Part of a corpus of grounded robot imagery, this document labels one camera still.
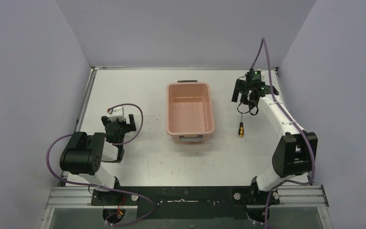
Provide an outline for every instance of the plastic bin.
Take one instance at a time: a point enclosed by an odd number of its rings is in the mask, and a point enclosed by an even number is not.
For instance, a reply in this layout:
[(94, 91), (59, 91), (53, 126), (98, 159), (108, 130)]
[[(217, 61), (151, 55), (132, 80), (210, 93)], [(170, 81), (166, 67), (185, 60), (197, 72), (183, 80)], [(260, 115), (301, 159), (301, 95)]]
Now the plastic bin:
[(196, 80), (166, 87), (166, 132), (175, 143), (200, 143), (214, 132), (210, 85)]

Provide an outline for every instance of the screwdriver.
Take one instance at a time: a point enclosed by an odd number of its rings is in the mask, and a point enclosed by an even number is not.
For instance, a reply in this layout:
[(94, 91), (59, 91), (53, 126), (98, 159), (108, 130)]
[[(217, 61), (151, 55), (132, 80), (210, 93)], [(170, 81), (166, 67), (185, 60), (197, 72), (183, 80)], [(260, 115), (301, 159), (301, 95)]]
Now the screwdriver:
[(242, 122), (242, 118), (243, 118), (243, 114), (241, 114), (241, 122), (239, 123), (239, 131), (238, 131), (239, 137), (244, 136), (244, 123)]

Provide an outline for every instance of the white table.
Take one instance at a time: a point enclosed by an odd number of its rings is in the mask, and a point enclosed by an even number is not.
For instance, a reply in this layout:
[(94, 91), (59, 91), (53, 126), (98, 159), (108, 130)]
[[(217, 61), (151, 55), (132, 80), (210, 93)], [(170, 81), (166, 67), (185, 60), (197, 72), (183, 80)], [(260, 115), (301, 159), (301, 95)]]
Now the white table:
[[(122, 186), (245, 186), (271, 164), (279, 138), (262, 114), (244, 115), (244, 137), (238, 137), (238, 103), (231, 102), (235, 80), (245, 71), (222, 70), (98, 70), (81, 131), (104, 132), (101, 116), (107, 108), (133, 103), (144, 113), (139, 136), (124, 146), (121, 163), (102, 163)], [(273, 85), (281, 93), (274, 71)], [(262, 79), (268, 82), (266, 71)], [(201, 145), (175, 144), (166, 133), (166, 86), (178, 80), (198, 80), (211, 87), (215, 132)], [(137, 128), (139, 111), (125, 107), (124, 114), (134, 114)], [(125, 140), (135, 132), (126, 134)], [(86, 182), (69, 174), (68, 180)], [(294, 180), (306, 182), (307, 176)]]

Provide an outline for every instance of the container handle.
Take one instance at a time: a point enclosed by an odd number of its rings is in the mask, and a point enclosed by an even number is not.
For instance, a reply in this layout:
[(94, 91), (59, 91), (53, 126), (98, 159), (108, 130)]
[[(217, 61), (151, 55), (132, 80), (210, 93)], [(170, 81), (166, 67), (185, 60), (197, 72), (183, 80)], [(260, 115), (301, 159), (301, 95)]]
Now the container handle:
[(198, 135), (197, 137), (179, 136), (179, 140), (181, 142), (200, 142), (203, 140), (203, 136), (202, 135)]
[(197, 80), (178, 80), (178, 83), (194, 83), (194, 82), (198, 82)]

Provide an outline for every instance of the wall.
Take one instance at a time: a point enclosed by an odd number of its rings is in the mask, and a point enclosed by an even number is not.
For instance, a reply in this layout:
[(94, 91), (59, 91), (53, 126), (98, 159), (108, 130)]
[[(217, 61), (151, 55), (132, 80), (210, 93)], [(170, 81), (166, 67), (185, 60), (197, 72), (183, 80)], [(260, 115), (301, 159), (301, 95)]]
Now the wall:
[(316, 0), (57, 2), (92, 66), (246, 69), (262, 36), (278, 66)]
[(0, 0), (0, 229), (40, 225), (57, 183), (45, 152), (75, 128), (89, 73), (55, 0)]
[(366, 229), (366, 1), (318, 0), (279, 73), (290, 111), (318, 135), (334, 228)]

